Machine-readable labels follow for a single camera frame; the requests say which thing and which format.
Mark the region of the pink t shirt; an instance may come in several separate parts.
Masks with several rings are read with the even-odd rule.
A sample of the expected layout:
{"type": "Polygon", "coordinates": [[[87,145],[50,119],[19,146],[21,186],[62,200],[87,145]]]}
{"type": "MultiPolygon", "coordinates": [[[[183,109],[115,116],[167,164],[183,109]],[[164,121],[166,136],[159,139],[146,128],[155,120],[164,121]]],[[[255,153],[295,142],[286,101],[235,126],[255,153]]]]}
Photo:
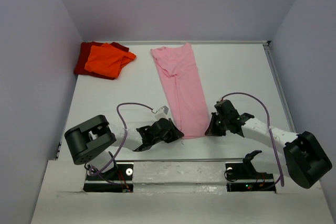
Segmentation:
{"type": "Polygon", "coordinates": [[[205,135],[209,112],[191,44],[151,49],[173,120],[185,138],[205,135]]]}

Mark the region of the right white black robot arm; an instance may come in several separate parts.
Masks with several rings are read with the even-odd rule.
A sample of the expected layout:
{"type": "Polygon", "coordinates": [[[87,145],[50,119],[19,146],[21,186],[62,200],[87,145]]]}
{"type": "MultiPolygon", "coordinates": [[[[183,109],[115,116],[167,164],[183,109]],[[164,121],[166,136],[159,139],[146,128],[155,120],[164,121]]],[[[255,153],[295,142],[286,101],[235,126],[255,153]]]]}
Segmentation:
{"type": "Polygon", "coordinates": [[[332,163],[316,137],[308,132],[294,133],[269,126],[249,113],[239,114],[229,100],[217,102],[216,112],[205,132],[225,136],[226,132],[255,140],[284,154],[290,178],[309,189],[332,169],[332,163]]]}

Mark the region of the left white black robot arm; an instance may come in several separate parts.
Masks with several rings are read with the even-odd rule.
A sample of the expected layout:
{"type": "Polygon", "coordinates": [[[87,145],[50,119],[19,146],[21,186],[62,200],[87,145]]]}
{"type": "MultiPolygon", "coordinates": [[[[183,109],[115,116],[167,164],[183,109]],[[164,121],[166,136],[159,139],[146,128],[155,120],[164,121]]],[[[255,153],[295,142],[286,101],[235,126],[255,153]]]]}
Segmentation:
{"type": "Polygon", "coordinates": [[[108,151],[109,147],[144,152],[157,143],[172,143],[183,136],[171,119],[160,118],[152,125],[128,131],[109,124],[104,115],[97,115],[64,134],[73,163],[84,165],[90,176],[101,175],[104,179],[116,174],[117,154],[108,151]]]}

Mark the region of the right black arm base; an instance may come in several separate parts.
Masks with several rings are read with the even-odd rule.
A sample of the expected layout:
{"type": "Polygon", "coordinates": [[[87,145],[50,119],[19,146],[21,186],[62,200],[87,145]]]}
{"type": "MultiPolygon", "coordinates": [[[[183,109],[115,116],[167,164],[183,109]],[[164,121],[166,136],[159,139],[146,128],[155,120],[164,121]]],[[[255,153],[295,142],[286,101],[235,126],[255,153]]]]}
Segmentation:
{"type": "Polygon", "coordinates": [[[252,164],[255,156],[262,151],[256,150],[245,155],[238,163],[226,163],[224,178],[229,193],[250,191],[276,192],[273,174],[258,172],[252,164]]]}

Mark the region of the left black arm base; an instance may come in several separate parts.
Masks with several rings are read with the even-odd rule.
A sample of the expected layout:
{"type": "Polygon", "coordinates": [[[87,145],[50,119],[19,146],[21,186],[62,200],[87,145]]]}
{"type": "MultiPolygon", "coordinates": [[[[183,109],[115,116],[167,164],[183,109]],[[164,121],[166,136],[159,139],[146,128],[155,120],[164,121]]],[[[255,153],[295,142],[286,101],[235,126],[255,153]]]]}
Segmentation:
{"type": "Polygon", "coordinates": [[[87,193],[132,193],[132,162],[117,162],[116,166],[106,173],[97,176],[86,175],[83,190],[87,193]]]}

